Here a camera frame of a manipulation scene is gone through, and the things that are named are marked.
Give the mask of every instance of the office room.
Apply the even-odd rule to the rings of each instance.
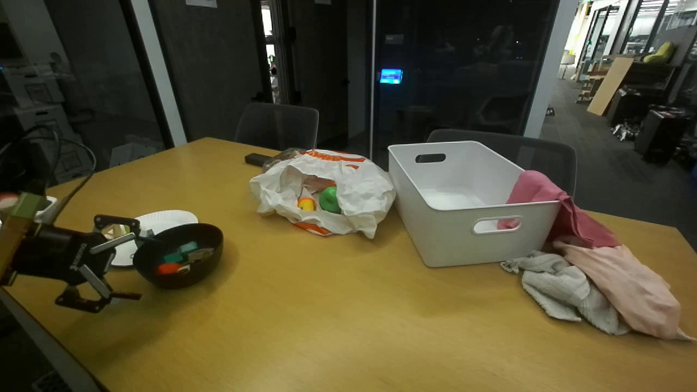
[[[0,0],[0,390],[694,390],[692,14]]]

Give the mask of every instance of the black office chair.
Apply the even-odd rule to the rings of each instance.
[[[429,141],[478,141],[524,170],[545,173],[569,197],[575,194],[575,150],[563,143],[522,135],[483,133],[464,129],[434,129]]]
[[[315,149],[319,111],[313,106],[247,103],[235,141],[266,149]]]

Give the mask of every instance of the grey cloth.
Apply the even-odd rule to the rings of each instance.
[[[501,268],[522,274],[524,292],[558,320],[588,320],[597,330],[623,335],[628,324],[588,277],[555,252],[532,252],[501,261]]]

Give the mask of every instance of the floor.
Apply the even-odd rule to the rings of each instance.
[[[577,152],[575,202],[606,211],[671,224],[697,249],[697,179],[677,161],[647,164],[632,141],[619,141],[606,118],[575,103],[577,84],[560,81],[551,99],[542,140],[569,143]]]

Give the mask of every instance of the white plate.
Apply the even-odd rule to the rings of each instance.
[[[142,233],[153,232],[154,235],[161,232],[167,232],[171,226],[197,223],[197,219],[192,211],[183,211],[183,210],[153,211],[146,215],[137,215],[135,221],[140,223]],[[135,250],[137,250],[135,243],[124,243],[124,244],[116,247],[116,254],[110,260],[110,265],[130,268]]]

